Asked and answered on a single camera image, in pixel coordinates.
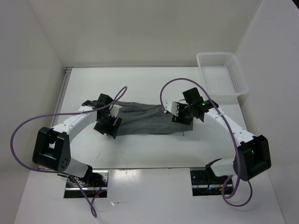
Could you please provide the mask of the grey shorts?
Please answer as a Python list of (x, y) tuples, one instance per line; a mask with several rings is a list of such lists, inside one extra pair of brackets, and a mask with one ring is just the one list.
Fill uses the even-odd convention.
[(161, 105), (118, 101), (115, 106), (119, 109), (117, 117), (122, 119), (117, 136), (182, 134), (193, 130), (193, 124), (172, 122), (173, 115), (164, 113)]

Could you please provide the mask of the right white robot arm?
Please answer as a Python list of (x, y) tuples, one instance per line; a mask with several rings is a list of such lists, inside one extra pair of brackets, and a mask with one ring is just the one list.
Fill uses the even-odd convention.
[(248, 181), (271, 168), (269, 143), (263, 135), (255, 136), (243, 129), (213, 100), (204, 100), (197, 88), (183, 92), (183, 96), (185, 103), (163, 103), (173, 122), (189, 126), (193, 119), (200, 119), (233, 145), (233, 159), (217, 158), (206, 164), (205, 178), (209, 183), (234, 175)]

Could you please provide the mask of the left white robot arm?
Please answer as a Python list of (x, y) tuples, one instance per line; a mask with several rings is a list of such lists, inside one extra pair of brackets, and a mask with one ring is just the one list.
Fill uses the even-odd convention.
[(64, 122), (38, 131), (33, 152), (33, 163), (57, 173), (71, 175), (86, 187), (100, 180), (90, 165), (79, 162), (71, 156), (71, 142), (88, 125), (94, 123), (94, 130), (100, 134), (116, 137), (122, 119), (117, 115), (120, 106), (113, 99), (100, 94), (97, 100), (82, 103), (78, 112)]

